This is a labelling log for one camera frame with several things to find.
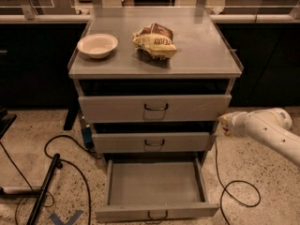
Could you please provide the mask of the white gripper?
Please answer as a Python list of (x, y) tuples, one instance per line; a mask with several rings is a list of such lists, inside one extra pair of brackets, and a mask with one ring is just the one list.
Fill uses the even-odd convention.
[(244, 122), (246, 112), (231, 112), (222, 114), (217, 120), (223, 129), (228, 129), (235, 137), (245, 137)]

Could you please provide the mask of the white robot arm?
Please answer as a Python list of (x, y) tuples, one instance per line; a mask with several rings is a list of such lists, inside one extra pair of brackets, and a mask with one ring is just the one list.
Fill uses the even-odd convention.
[(300, 137), (291, 133), (293, 121), (283, 109), (228, 112), (218, 121), (227, 136), (249, 137), (300, 167)]

